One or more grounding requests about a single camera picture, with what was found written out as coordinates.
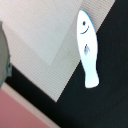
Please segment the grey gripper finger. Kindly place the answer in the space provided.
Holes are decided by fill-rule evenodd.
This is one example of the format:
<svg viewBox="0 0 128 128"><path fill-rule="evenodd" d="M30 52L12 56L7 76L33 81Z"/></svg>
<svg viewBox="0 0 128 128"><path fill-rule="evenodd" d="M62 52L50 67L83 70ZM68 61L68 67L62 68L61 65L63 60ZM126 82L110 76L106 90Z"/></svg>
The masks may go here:
<svg viewBox="0 0 128 128"><path fill-rule="evenodd" d="M2 25L0 21L0 87L12 75L8 43Z"/></svg>

